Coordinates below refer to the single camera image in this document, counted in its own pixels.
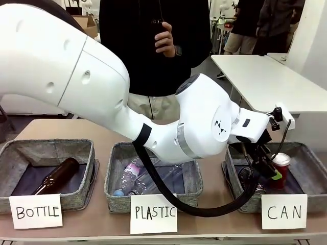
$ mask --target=black cable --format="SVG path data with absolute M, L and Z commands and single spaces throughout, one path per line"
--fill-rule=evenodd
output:
M 288 128 L 290 127 L 290 125 L 291 125 L 291 120 L 288 120 L 288 123 L 287 123 L 286 128 L 285 128 L 284 133 L 283 133 L 283 138 L 282 138 L 282 140 L 281 140 L 281 142 L 280 142 L 280 144 L 279 144 L 279 147 L 278 147 L 278 149 L 277 149 L 277 152 L 276 152 L 276 153 L 273 155 L 273 157 L 270 159 L 269 164 L 272 163 L 272 161 L 275 159 L 275 157 L 277 156 L 277 154 L 281 151 L 282 146 L 283 146 L 284 141 L 285 141 L 285 138 L 286 138 L 286 135 L 287 135 Z
M 251 163 L 251 161 L 250 161 L 250 159 L 249 159 L 249 157 L 247 155 L 247 152 L 246 152 L 246 148 L 245 148 L 245 144 L 244 143 L 241 144 L 241 148 L 242 148 L 242 152 L 243 152 L 244 158 L 247 161 L 247 163 L 249 164 L 251 173 L 254 176 L 253 166 L 252 166 L 252 163 Z
M 217 23 L 218 23 L 219 20 L 220 20 L 220 16 L 219 16 L 218 19 L 216 20 L 214 27 L 216 27 L 216 25 L 217 25 Z
M 151 110 L 151 115 L 152 115 L 152 120 L 154 120 L 154 116 L 153 116 L 153 112 L 152 112 L 152 106 L 151 106 L 151 101 L 150 101 L 150 96 L 148 96 L 148 100 L 149 100 L 149 105 L 150 105 L 150 110 Z
M 164 17 L 163 17 L 163 15 L 162 15 L 162 9 L 161 9 L 161 1 L 158 0 L 158 2 L 159 2 L 159 9 L 160 9 L 161 19 L 164 21 Z
M 146 149 L 142 145 L 139 145 L 135 142 L 133 142 L 133 145 L 135 147 L 135 150 L 139 158 L 143 162 L 144 167 L 148 171 L 150 177 L 158 187 L 158 190 L 163 194 L 163 196 L 177 209 L 193 216 L 217 217 L 217 216 L 222 216 L 234 212 L 250 200 L 250 198 L 254 195 L 256 187 L 258 186 L 258 178 L 251 176 L 250 184 L 247 187 L 247 189 L 233 202 L 218 208 L 195 208 L 186 203 L 183 203 L 170 192 L 170 190 L 166 187 L 166 185 L 162 181 L 154 165 L 152 164 L 152 161 Z

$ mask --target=green object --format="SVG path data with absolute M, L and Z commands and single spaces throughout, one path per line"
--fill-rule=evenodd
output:
M 281 179 L 283 176 L 281 175 L 280 172 L 278 172 L 278 170 L 275 171 L 276 175 L 274 177 L 271 177 L 273 180 L 279 180 Z

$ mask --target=wristwatch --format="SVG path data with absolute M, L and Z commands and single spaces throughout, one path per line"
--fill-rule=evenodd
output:
M 181 56 L 182 55 L 182 48 L 181 46 L 175 45 L 175 53 L 177 56 Z

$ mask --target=robot logo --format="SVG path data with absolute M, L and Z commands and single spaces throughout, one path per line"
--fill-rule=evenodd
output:
M 221 121 L 216 121 L 216 122 L 215 122 L 215 126 L 218 125 L 218 127 L 219 127 L 219 129 L 220 129 L 219 135 L 220 135 L 222 132 L 226 132 L 226 130 L 224 130 L 224 129 L 222 129 L 222 128 L 220 127 L 220 124 L 221 124 Z

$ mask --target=khaki pants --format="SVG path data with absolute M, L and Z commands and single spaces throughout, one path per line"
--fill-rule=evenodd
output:
M 234 54 L 240 48 L 240 55 L 251 55 L 256 43 L 256 37 L 242 36 L 230 33 L 224 50 Z
M 127 105 L 133 111 L 150 119 L 179 119 L 179 103 L 174 94 L 165 97 L 152 97 L 130 93 Z

